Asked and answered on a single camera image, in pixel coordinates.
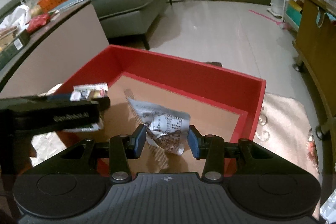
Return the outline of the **green white wafer packet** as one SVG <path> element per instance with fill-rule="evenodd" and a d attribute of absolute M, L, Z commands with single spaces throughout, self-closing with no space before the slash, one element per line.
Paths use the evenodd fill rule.
<path fill-rule="evenodd" d="M 70 101 L 94 101 L 100 106 L 100 119 L 97 123 L 92 123 L 84 127 L 63 130 L 64 132 L 96 132 L 104 128 L 103 114 L 110 107 L 110 98 L 108 97 L 108 84 L 86 84 L 76 85 L 70 95 Z"/>

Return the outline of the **grey curved side table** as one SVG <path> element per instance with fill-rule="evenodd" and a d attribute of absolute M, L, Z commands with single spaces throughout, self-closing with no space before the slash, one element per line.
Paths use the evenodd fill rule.
<path fill-rule="evenodd" d="M 57 14 L 1 69 L 1 97 L 41 94 L 63 83 L 109 45 L 86 1 Z"/>

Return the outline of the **white snack packet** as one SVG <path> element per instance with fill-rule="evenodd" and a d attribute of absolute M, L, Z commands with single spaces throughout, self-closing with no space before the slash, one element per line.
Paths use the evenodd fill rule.
<path fill-rule="evenodd" d="M 124 91 L 137 124 L 146 126 L 146 145 L 159 170 L 169 169 L 169 157 L 182 156 L 190 127 L 190 114 L 139 101 L 130 89 Z"/>

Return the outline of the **grey sofa ottoman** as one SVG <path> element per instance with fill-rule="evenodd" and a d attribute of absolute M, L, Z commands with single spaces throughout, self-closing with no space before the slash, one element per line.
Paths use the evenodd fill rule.
<path fill-rule="evenodd" d="M 137 36 L 146 50 L 146 34 L 156 17 L 171 0 L 90 0 L 106 38 Z"/>

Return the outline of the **wooden cabinet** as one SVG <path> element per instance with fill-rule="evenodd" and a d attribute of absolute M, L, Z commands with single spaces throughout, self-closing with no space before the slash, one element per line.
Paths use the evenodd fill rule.
<path fill-rule="evenodd" d="M 335 16 L 323 0 L 304 0 L 294 47 L 297 65 L 304 63 L 318 89 L 326 112 L 318 136 L 335 139 Z"/>

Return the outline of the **red packet on table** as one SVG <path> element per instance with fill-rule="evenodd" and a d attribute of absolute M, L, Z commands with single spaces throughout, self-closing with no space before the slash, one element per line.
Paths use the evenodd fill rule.
<path fill-rule="evenodd" d="M 33 34 L 35 31 L 47 25 L 54 16 L 55 16 L 54 12 L 49 12 L 32 18 L 27 27 L 27 32 L 29 34 Z"/>

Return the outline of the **white plastic bag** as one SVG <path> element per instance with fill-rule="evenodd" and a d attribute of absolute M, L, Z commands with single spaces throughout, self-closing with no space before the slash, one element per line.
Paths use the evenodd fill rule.
<path fill-rule="evenodd" d="M 20 5 L 14 11 L 6 16 L 1 22 L 1 30 L 5 28 L 17 27 L 18 31 L 25 30 L 31 20 L 30 8 L 27 5 Z"/>

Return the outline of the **floral silver tablecloth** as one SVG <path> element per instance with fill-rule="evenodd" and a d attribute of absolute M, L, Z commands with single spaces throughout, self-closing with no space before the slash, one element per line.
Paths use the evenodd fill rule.
<path fill-rule="evenodd" d="M 70 143 L 77 143 L 84 138 L 94 138 L 97 142 L 108 141 L 114 135 L 131 134 L 138 124 L 129 110 L 123 92 L 125 89 L 130 89 L 139 101 L 190 114 L 190 123 L 203 135 L 214 134 L 227 142 L 236 142 L 240 138 L 248 137 L 247 133 L 239 131 L 238 122 L 242 120 L 243 114 L 238 110 L 227 106 L 213 106 L 201 102 L 200 99 L 192 99 L 132 78 L 121 77 L 108 90 L 112 105 L 104 113 L 104 128 L 96 132 L 75 133 L 75 139 Z M 307 170 L 315 177 L 318 176 L 317 154 L 311 126 L 304 106 L 297 100 L 266 93 L 253 137 L 257 144 Z M 169 157 L 169 169 L 162 171 L 155 165 L 147 145 L 138 160 L 129 161 L 133 173 L 201 173 L 204 164 L 204 160 L 195 160 L 189 147 L 185 147 L 182 156 Z"/>

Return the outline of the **dark green box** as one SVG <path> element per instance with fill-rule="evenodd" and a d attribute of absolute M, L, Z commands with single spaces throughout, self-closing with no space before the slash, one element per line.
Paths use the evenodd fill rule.
<path fill-rule="evenodd" d="M 29 41 L 30 34 L 27 30 L 23 30 L 17 34 L 17 36 L 1 50 L 1 69 L 3 69 L 7 63 L 28 44 Z"/>

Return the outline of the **red cardboard box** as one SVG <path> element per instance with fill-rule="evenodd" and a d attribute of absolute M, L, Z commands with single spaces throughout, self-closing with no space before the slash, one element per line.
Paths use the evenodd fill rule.
<path fill-rule="evenodd" d="M 104 114 L 104 128 L 91 133 L 60 132 L 65 146 L 81 139 L 108 141 L 131 134 L 138 122 L 127 98 L 161 105 L 190 115 L 190 123 L 203 134 L 228 142 L 253 139 L 263 104 L 265 80 L 187 59 L 108 46 L 59 88 L 106 83 L 111 106 Z"/>

